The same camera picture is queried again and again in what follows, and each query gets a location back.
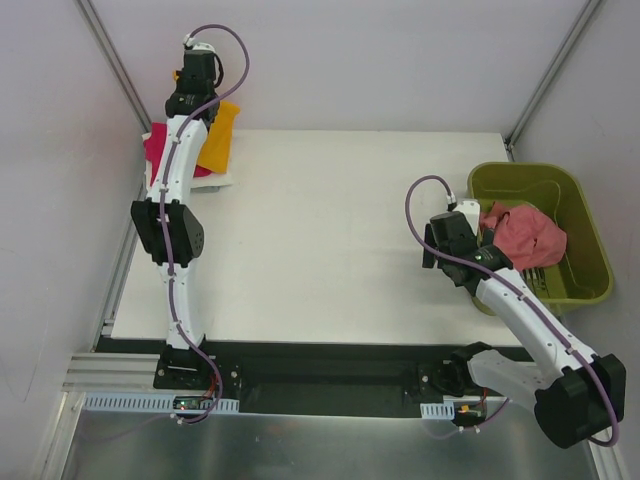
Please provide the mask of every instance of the pink cloth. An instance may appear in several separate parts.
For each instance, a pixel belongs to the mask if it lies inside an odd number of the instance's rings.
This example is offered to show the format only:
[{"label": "pink cloth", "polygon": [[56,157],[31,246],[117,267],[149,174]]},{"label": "pink cloth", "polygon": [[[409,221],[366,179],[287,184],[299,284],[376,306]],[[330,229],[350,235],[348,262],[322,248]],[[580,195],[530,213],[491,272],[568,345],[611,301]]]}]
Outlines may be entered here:
[{"label": "pink cloth", "polygon": [[480,218],[480,228],[495,230],[493,244],[518,271],[550,267],[562,260],[567,234],[549,217],[529,205],[507,208],[496,202]]},{"label": "pink cloth", "polygon": [[[144,156],[147,161],[151,162],[151,183],[156,179],[158,168],[160,168],[162,151],[164,150],[164,142],[166,139],[167,124],[154,122],[151,124],[151,136],[142,142],[142,145],[144,146]],[[196,165],[196,170],[193,176],[206,177],[211,173],[212,172],[210,170]]]}]

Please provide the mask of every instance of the cable clip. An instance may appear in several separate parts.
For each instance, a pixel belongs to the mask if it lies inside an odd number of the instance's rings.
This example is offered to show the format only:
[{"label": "cable clip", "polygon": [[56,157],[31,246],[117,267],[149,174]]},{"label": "cable clip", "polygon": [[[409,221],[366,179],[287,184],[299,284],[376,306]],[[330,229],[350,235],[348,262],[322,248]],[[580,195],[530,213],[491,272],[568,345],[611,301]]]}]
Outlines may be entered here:
[{"label": "cable clip", "polygon": [[193,44],[195,43],[195,41],[196,39],[191,36],[191,33],[187,33],[184,36],[184,39],[182,40],[182,44],[184,45],[185,48],[191,48],[193,47]]},{"label": "cable clip", "polygon": [[169,141],[171,143],[175,143],[176,145],[180,145],[180,142],[182,142],[182,140],[180,140],[180,137],[173,132],[169,132]]}]

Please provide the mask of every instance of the green plastic basket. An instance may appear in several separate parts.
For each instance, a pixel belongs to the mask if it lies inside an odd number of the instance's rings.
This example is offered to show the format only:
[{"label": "green plastic basket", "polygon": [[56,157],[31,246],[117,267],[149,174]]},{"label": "green plastic basket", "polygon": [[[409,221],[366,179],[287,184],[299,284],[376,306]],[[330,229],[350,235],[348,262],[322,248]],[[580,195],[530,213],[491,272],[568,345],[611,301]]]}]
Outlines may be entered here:
[{"label": "green plastic basket", "polygon": [[[529,288],[556,315],[606,299],[613,275],[580,185],[571,174],[544,163],[484,163],[468,178],[469,194],[488,212],[493,202],[536,207],[567,233],[558,265],[523,272]],[[476,306],[492,313],[480,301]]]}]

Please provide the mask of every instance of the white wall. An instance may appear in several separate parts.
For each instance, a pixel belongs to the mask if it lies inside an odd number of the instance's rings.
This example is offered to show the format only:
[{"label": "white wall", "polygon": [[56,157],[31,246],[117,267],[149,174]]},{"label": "white wall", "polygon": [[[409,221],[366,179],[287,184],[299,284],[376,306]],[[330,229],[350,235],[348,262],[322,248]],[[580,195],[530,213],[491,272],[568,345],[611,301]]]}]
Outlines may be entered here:
[{"label": "white wall", "polygon": [[582,183],[615,275],[612,298],[570,325],[627,367],[622,452],[640,478],[640,2],[609,0],[516,146]]},{"label": "white wall", "polygon": [[0,478],[13,480],[34,478],[70,355],[92,340],[141,149],[71,0],[9,2],[0,43]]},{"label": "white wall", "polygon": [[[224,23],[245,128],[508,133],[584,0],[95,0],[154,120],[184,34]],[[238,78],[241,53],[205,32]]]}]

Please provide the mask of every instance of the purple cable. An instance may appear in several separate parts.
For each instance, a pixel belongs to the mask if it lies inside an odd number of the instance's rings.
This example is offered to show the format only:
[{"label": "purple cable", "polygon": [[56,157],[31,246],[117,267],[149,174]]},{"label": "purple cable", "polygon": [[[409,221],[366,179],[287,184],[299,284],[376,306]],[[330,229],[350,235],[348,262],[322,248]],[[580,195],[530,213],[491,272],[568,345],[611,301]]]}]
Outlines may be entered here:
[{"label": "purple cable", "polygon": [[613,447],[618,442],[618,438],[620,436],[620,431],[619,431],[620,429],[618,427],[618,418],[616,417],[616,413],[613,410],[613,405],[611,404],[611,400],[609,399],[609,395],[607,395],[607,391],[605,390],[604,385],[602,385],[602,382],[598,378],[598,375],[593,370],[593,367],[589,364],[589,362],[584,358],[584,356],[580,354],[580,352],[572,349],[571,342],[567,338],[565,338],[564,335],[562,335],[562,333],[555,327],[553,323],[551,323],[551,321],[547,318],[547,316],[540,309],[540,307],[538,307],[530,298],[524,296],[522,291],[518,287],[516,287],[507,279],[501,277],[497,273],[489,270],[486,267],[483,267],[482,265],[478,265],[477,263],[473,263],[463,258],[458,258],[452,255],[447,255],[446,253],[442,253],[436,250],[435,248],[431,247],[430,245],[428,245],[422,239],[422,237],[416,230],[415,225],[413,224],[413,220],[411,219],[411,197],[413,196],[413,192],[416,189],[416,187],[427,180],[439,181],[447,191],[447,195],[451,195],[451,188],[449,187],[447,182],[442,177],[439,177],[437,175],[427,175],[413,182],[411,187],[409,187],[409,191],[407,192],[407,197],[404,202],[404,213],[405,213],[405,216],[407,217],[407,224],[409,225],[409,230],[411,230],[411,233],[413,234],[415,239],[425,250],[427,250],[432,255],[435,255],[436,257],[442,258],[444,260],[448,260],[450,262],[458,263],[460,265],[464,265],[466,267],[470,267],[475,270],[478,270],[484,273],[485,275],[488,275],[491,278],[496,279],[502,285],[504,285],[509,290],[511,290],[514,294],[516,294],[518,297],[523,298],[523,301],[527,304],[527,306],[531,308],[531,310],[533,310],[533,312],[540,318],[542,323],[544,323],[544,325],[549,329],[549,331],[558,339],[558,341],[562,344],[562,346],[565,347],[576,358],[576,360],[578,360],[580,365],[582,365],[586,370],[589,377],[591,377],[591,380],[593,380],[593,383],[595,384],[596,389],[598,390],[598,393],[602,398],[604,407],[607,410],[607,415],[609,416],[609,422],[611,423],[611,438],[608,441],[603,442],[596,438],[590,437],[589,441],[601,447]]},{"label": "purple cable", "polygon": [[493,414],[492,414],[489,418],[487,418],[487,419],[486,419],[484,422],[482,422],[481,424],[476,425],[475,427],[464,427],[462,430],[457,429],[457,430],[454,430],[454,431],[452,431],[452,432],[445,433],[444,435],[436,435],[435,433],[431,433],[431,432],[427,429],[427,427],[426,427],[426,426],[424,427],[424,431],[425,431],[425,432],[427,432],[427,435],[429,435],[429,436],[430,436],[431,438],[433,438],[434,440],[447,440],[447,439],[449,439],[449,438],[451,438],[451,437],[455,436],[455,435],[456,435],[456,434],[458,434],[458,433],[464,433],[464,432],[468,432],[469,430],[475,430],[475,429],[476,429],[476,427],[477,427],[477,428],[480,428],[480,427],[485,427],[485,426],[487,426],[489,423],[493,422],[493,421],[494,421],[494,419],[495,419],[497,416],[499,416],[502,412],[504,412],[504,411],[506,410],[506,409],[505,409],[505,407],[506,407],[508,404],[509,404],[509,399],[507,398],[507,399],[502,403],[502,405],[500,405],[500,406],[496,409],[496,411],[495,411],[495,412],[493,412]]},{"label": "purple cable", "polygon": [[202,350],[200,350],[200,348],[198,348],[198,346],[194,344],[186,335],[185,331],[182,329],[182,324],[180,323],[180,319],[178,318],[178,314],[176,312],[175,298],[174,298],[174,291],[173,291],[174,282],[175,282],[175,278],[174,278],[175,265],[173,260],[173,249],[171,246],[171,237],[169,236],[169,226],[167,224],[167,219],[165,216],[165,200],[166,200],[166,194],[168,190],[167,183],[169,180],[169,172],[171,170],[171,164],[173,163],[173,157],[175,156],[176,149],[178,147],[178,144],[180,143],[180,137],[182,136],[182,133],[184,132],[184,130],[187,128],[187,125],[189,125],[189,122],[193,120],[195,117],[197,117],[200,113],[220,103],[221,100],[224,100],[233,92],[235,92],[238,88],[240,88],[240,85],[242,85],[245,79],[247,78],[247,75],[249,73],[249,66],[251,64],[249,60],[249,51],[247,50],[247,47],[245,46],[244,42],[236,32],[234,32],[233,30],[231,30],[229,27],[225,25],[219,25],[219,24],[203,25],[201,27],[196,28],[193,32],[191,32],[189,37],[193,38],[199,32],[207,29],[224,30],[225,32],[230,33],[238,41],[240,48],[242,48],[242,52],[244,53],[245,67],[244,67],[244,72],[240,77],[240,80],[238,80],[233,87],[231,87],[229,90],[224,92],[222,95],[219,95],[218,97],[214,98],[210,102],[207,102],[204,105],[197,108],[196,110],[194,110],[184,120],[184,122],[182,122],[182,125],[180,125],[180,127],[178,128],[178,131],[176,132],[176,139],[172,142],[171,148],[169,149],[169,155],[167,156],[167,163],[164,167],[164,171],[162,174],[163,188],[160,190],[160,226],[162,227],[162,236],[164,237],[164,244],[165,244],[165,248],[167,249],[167,262],[169,263],[169,268],[167,269],[167,272],[169,273],[169,277],[170,277],[169,293],[168,293],[169,310],[171,310],[171,317],[173,319],[173,322],[176,324],[178,333],[183,338],[183,340],[187,343],[187,345],[189,345],[189,347],[191,347],[198,355],[200,355],[209,364],[211,369],[215,372],[216,383],[218,384],[218,388],[217,388],[218,392],[215,400],[211,403],[211,405],[202,414],[198,415],[195,418],[191,418],[191,419],[183,418],[182,421],[184,423],[199,422],[203,418],[207,417],[209,413],[211,413],[211,411],[216,407],[216,405],[222,398],[222,376],[220,375],[220,371],[218,370],[218,367],[216,366],[216,364],[213,362],[213,360],[211,360],[211,358],[209,358],[209,355],[207,355]]}]

